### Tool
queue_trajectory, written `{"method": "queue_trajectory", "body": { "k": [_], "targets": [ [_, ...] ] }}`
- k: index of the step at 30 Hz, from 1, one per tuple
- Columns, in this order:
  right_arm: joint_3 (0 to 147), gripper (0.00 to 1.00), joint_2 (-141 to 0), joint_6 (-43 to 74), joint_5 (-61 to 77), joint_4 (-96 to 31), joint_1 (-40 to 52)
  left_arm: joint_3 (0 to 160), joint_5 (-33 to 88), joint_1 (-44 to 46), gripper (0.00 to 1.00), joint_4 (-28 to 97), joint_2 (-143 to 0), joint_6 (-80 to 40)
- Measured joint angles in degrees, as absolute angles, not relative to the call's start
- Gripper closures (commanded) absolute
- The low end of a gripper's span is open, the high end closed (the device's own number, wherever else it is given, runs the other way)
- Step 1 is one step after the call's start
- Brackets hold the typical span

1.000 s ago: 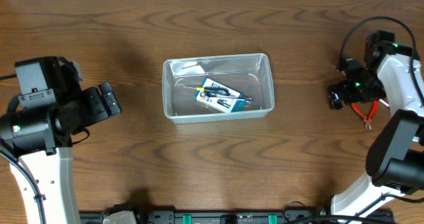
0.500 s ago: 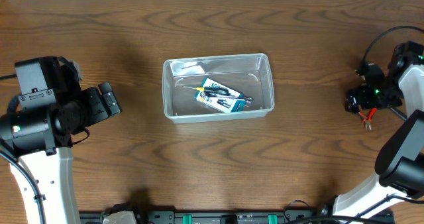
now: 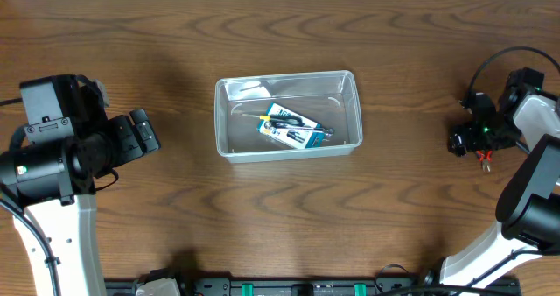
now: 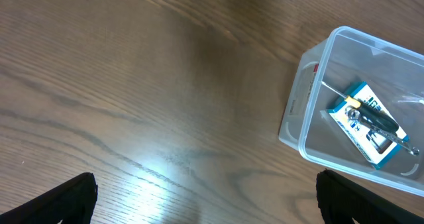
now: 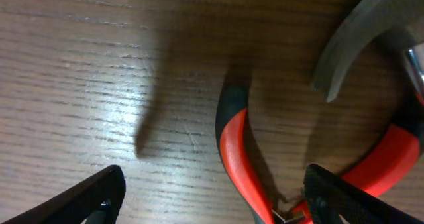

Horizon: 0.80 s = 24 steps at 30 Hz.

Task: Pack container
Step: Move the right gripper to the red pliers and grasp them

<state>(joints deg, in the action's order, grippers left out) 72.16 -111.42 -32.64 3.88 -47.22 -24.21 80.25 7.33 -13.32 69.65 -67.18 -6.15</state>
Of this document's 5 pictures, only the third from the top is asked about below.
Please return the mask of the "red handled tool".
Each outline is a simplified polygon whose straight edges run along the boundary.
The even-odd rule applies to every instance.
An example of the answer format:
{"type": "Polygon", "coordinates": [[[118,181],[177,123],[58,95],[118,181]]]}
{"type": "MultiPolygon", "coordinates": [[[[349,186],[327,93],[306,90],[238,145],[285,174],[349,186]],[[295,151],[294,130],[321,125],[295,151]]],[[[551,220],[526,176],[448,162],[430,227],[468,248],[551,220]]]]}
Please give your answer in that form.
{"type": "Polygon", "coordinates": [[[476,151],[475,155],[480,162],[481,169],[484,173],[491,172],[491,162],[492,162],[492,155],[493,151],[476,151]]]}

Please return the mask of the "silver ring wrench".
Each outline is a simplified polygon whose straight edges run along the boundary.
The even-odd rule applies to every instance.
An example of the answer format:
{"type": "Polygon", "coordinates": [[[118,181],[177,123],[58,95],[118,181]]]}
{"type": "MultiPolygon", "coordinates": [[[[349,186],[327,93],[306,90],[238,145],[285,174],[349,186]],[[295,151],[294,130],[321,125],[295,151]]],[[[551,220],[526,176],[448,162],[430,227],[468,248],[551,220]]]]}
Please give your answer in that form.
{"type": "Polygon", "coordinates": [[[331,136],[334,134],[333,129],[321,128],[321,127],[315,127],[315,128],[301,127],[301,126],[292,126],[284,123],[271,123],[271,122],[265,122],[263,126],[267,130],[275,129],[275,130],[288,130],[288,131],[309,131],[309,132],[323,133],[327,136],[331,136]]]}

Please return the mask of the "blue white product box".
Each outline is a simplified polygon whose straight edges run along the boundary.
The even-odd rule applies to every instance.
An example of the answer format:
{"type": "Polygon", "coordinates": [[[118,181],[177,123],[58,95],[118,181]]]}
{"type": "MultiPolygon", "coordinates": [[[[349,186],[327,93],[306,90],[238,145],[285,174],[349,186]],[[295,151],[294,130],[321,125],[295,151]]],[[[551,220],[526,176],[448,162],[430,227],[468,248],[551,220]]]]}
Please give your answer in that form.
{"type": "MultiPolygon", "coordinates": [[[[302,118],[304,123],[301,127],[321,127],[325,128],[321,123],[315,122],[310,118],[303,116],[294,110],[287,109],[278,103],[273,102],[266,112],[257,113],[257,115],[281,115],[281,116],[298,116],[302,118]]],[[[310,149],[320,147],[325,139],[330,138],[323,133],[309,132],[309,131],[288,131],[288,130],[267,130],[264,128],[266,121],[259,120],[257,131],[264,136],[271,138],[281,144],[285,144],[292,149],[310,149]]]]}

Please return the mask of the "black yellow screwdriver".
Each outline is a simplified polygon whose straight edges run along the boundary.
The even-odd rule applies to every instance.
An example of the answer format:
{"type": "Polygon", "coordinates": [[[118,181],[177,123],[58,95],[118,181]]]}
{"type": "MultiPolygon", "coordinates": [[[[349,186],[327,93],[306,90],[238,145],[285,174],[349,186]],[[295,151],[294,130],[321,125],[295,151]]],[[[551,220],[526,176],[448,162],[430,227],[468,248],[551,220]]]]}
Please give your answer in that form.
{"type": "Polygon", "coordinates": [[[292,126],[304,125],[302,118],[298,116],[257,115],[257,114],[243,114],[243,116],[258,118],[259,120],[271,122],[271,123],[284,123],[292,126]]]}

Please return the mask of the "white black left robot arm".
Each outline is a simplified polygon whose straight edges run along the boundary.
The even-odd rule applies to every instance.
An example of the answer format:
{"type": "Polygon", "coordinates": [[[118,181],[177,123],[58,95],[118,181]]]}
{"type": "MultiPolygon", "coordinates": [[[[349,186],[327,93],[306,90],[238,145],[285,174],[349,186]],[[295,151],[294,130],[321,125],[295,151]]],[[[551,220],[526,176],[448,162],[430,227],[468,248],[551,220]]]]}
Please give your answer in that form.
{"type": "Polygon", "coordinates": [[[160,149],[144,109],[108,118],[98,80],[62,74],[19,86],[26,124],[1,155],[1,205],[13,216],[39,295],[104,295],[95,180],[160,149]]]}

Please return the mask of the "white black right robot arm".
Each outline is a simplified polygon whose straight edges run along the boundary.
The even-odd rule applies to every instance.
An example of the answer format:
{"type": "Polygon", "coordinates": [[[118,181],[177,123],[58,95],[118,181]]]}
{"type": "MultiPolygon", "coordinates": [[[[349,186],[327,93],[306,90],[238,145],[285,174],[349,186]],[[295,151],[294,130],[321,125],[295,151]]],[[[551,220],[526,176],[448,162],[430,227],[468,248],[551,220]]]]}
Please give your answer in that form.
{"type": "Polygon", "coordinates": [[[440,285],[482,289],[515,267],[559,252],[559,98],[543,91],[544,75],[512,72],[498,102],[468,92],[462,105],[472,120],[451,128],[449,152],[474,154],[489,170],[492,154],[520,147],[528,156],[497,202],[495,222],[456,255],[444,259],[440,285]]]}

